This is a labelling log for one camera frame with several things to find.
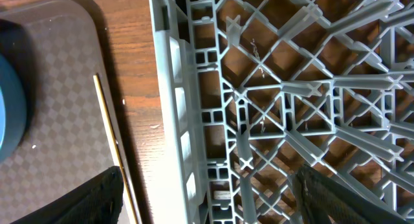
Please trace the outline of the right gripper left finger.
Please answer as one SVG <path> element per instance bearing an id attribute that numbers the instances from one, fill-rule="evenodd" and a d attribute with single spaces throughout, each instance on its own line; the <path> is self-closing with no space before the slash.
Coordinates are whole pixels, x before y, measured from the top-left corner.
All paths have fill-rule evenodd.
<path id="1" fill-rule="evenodd" d="M 123 206 L 121 169 L 112 166 L 15 224 L 115 224 Z"/>

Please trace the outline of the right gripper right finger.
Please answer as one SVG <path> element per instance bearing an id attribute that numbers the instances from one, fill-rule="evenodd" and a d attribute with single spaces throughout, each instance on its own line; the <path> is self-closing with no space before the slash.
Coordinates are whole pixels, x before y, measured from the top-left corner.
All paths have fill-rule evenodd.
<path id="1" fill-rule="evenodd" d="M 290 176 L 292 193 L 305 224 L 405 223 L 406 220 L 367 201 L 304 164 Z"/>

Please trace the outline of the dark blue plate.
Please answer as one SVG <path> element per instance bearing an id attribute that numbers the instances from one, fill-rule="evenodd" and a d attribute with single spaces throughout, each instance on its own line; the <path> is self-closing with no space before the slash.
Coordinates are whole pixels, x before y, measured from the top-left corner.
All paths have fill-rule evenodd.
<path id="1" fill-rule="evenodd" d="M 27 101 L 15 69 L 1 55 L 1 162 L 20 143 L 27 122 Z"/>

